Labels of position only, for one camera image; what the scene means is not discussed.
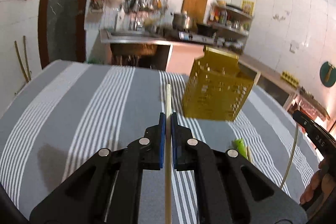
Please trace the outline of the person right hand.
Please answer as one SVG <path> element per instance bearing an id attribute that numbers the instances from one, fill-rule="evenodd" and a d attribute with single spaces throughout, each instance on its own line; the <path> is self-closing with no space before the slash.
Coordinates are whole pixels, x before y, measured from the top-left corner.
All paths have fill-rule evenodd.
<path id="1" fill-rule="evenodd" d="M 324 166 L 329 164 L 329 159 L 324 158 L 323 161 L 321 161 L 318 165 L 319 170 L 312 176 L 310 183 L 306 187 L 305 191 L 301 195 L 299 199 L 299 203 L 301 205 L 309 202 L 314 195 L 314 192 L 316 191 L 317 187 L 320 185 L 322 192 L 323 192 L 323 200 L 322 203 L 326 201 L 326 199 L 329 197 L 333 189 L 335 188 L 335 181 L 332 176 L 330 176 L 328 173 L 321 177 L 321 171 Z"/>

